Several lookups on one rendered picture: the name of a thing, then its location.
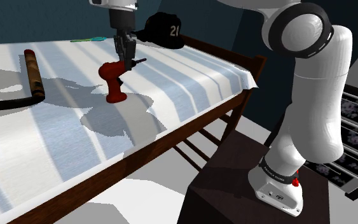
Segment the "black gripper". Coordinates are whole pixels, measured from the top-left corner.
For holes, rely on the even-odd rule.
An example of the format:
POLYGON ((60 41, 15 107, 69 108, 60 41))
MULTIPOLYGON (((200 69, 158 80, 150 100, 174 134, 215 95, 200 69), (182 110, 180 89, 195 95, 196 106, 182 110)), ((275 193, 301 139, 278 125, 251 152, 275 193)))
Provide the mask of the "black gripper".
POLYGON ((131 35, 135 30, 135 12, 109 9, 109 23, 116 31, 113 37, 116 53, 120 60, 125 61, 125 70, 131 71, 136 49, 136 40, 131 35))

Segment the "red power drill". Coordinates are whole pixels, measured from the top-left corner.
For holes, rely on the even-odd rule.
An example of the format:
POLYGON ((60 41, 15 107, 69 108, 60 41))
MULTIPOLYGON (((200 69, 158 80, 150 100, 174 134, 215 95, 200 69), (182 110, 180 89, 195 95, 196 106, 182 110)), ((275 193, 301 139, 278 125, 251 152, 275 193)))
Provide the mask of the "red power drill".
POLYGON ((127 72, 125 61, 106 62, 99 67, 99 76, 107 82, 108 94, 106 101, 108 103, 122 102, 127 99, 127 95, 121 91, 121 83, 118 78, 127 72))

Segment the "teal green flat tool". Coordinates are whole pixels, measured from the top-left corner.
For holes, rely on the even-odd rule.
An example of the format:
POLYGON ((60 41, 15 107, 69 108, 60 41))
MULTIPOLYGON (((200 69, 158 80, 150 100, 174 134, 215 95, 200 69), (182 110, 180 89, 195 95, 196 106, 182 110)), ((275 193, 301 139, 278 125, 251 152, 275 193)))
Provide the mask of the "teal green flat tool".
POLYGON ((79 43, 85 41, 104 41, 106 39, 107 39, 106 37, 93 37, 93 38, 86 38, 86 39, 74 39, 74 40, 70 40, 70 42, 79 43))

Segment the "black baseball cap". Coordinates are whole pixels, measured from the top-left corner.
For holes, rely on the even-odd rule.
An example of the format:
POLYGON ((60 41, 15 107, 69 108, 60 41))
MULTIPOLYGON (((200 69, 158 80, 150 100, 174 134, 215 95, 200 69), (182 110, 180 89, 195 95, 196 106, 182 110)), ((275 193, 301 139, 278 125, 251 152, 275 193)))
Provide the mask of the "black baseball cap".
POLYGON ((143 30, 132 31, 132 34, 142 42, 176 50, 185 45, 180 37, 181 25, 181 19, 177 15, 157 12, 147 19, 143 30))

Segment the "wooden bed with striped sheet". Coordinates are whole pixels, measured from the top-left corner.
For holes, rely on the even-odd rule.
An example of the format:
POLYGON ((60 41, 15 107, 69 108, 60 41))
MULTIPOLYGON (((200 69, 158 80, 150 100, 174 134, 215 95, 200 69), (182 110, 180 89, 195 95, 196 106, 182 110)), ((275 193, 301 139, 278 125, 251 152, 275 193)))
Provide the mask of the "wooden bed with striped sheet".
POLYGON ((45 41, 0 44, 0 100, 30 94, 26 49, 46 97, 0 111, 0 224, 256 86, 248 69, 192 47, 138 43, 139 64, 121 77, 127 98, 110 104, 98 70, 118 60, 111 38, 45 41))

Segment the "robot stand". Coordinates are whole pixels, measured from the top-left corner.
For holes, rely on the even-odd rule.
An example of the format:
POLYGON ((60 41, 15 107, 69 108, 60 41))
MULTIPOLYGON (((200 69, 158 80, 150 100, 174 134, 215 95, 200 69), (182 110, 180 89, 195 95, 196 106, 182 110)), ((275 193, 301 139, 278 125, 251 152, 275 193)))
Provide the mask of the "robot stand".
POLYGON ((302 167, 303 210, 297 217, 260 201, 248 172, 267 152, 233 131, 190 183, 177 224, 331 224, 327 179, 302 167))

